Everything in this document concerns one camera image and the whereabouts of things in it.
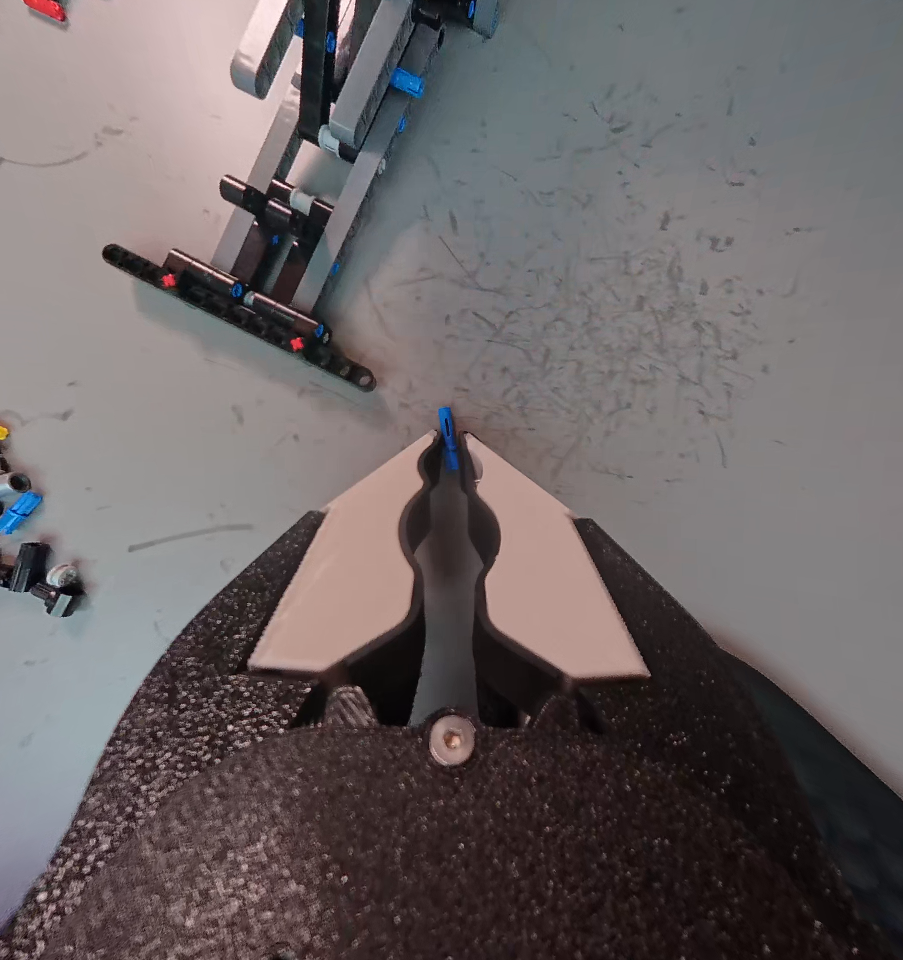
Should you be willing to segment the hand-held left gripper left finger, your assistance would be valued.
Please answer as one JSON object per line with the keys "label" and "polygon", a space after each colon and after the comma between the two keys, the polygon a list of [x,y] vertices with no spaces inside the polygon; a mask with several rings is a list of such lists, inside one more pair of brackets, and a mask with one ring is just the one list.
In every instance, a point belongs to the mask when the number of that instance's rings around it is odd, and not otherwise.
{"label": "hand-held left gripper left finger", "polygon": [[424,575],[443,441],[428,431],[321,511],[316,532],[247,662],[362,691],[380,724],[408,724],[426,645]]}

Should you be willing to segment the pile of blue black pins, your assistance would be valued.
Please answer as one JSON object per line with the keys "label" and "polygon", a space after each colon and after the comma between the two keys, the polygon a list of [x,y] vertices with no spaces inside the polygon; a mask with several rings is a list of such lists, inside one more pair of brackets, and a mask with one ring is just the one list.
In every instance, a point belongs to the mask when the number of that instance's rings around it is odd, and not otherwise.
{"label": "pile of blue black pins", "polygon": [[70,618],[86,599],[78,566],[56,561],[53,545],[44,540],[17,542],[26,524],[44,509],[45,497],[27,473],[9,462],[10,435],[0,441],[0,590],[35,598],[50,618]]}

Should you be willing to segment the grey desk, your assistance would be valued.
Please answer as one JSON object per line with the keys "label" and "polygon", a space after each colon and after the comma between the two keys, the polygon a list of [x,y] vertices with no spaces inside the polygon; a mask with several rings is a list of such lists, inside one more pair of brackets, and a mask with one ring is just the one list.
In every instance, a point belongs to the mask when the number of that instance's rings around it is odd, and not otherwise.
{"label": "grey desk", "polygon": [[0,2],[0,423],[81,565],[0,591],[0,929],[170,642],[453,409],[903,798],[903,2],[449,29],[320,311],[361,393],[103,263],[211,260],[254,2]]}

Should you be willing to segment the white black toy truck chassis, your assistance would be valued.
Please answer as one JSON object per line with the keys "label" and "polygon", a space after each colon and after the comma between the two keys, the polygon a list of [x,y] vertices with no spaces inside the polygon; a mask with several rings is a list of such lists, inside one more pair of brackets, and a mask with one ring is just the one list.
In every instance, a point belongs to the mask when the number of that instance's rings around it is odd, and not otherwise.
{"label": "white black toy truck chassis", "polygon": [[171,249],[162,263],[117,244],[109,266],[344,382],[375,390],[315,316],[376,180],[386,172],[426,73],[459,25],[490,39],[497,1],[257,2],[229,73],[263,101],[298,59],[253,169],[224,175],[232,214],[211,262]]}

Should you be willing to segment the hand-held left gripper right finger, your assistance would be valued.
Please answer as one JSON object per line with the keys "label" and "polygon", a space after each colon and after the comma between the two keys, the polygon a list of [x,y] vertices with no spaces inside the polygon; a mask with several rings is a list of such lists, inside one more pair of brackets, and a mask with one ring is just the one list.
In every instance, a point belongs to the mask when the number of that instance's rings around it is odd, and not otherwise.
{"label": "hand-held left gripper right finger", "polygon": [[531,718],[554,696],[648,681],[573,510],[473,433],[460,434],[459,461],[480,560],[472,659],[489,714]]}

